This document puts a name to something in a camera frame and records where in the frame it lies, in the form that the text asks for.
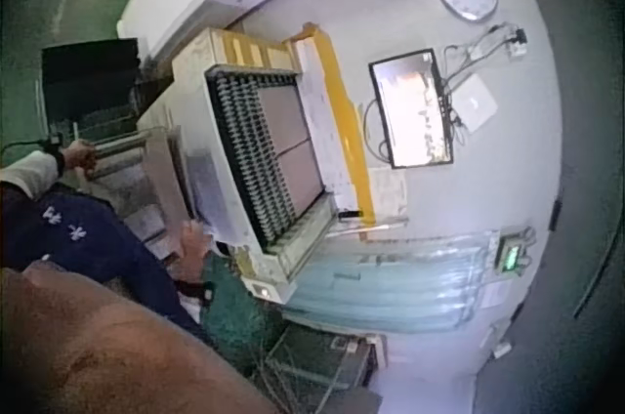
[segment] electrical outlet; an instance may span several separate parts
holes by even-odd
[[[507,43],[506,50],[508,51],[508,57],[511,60],[519,60],[527,54],[527,43],[521,43],[515,41],[514,43]]]

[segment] wrist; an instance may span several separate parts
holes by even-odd
[[[59,174],[59,177],[61,177],[66,165],[66,159],[63,153],[59,151],[57,147],[50,145],[44,145],[43,151],[55,157],[55,161],[57,162],[57,173]]]

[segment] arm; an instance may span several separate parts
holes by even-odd
[[[82,167],[87,170],[96,165],[95,149],[82,141],[74,141],[60,154],[35,151],[22,160],[0,170],[0,183],[10,183],[21,189],[30,199],[46,192],[65,168]]]
[[[40,151],[31,152],[22,160],[0,170],[0,183],[10,183],[30,199],[46,192],[59,177],[57,159]]]

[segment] monitor screen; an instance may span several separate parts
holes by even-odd
[[[434,52],[370,65],[393,167],[451,163],[448,115]]]

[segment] white sleeve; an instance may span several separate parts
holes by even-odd
[[[0,182],[17,186],[31,199],[50,189],[58,178],[57,160],[40,151],[31,152],[22,160],[0,170]]]

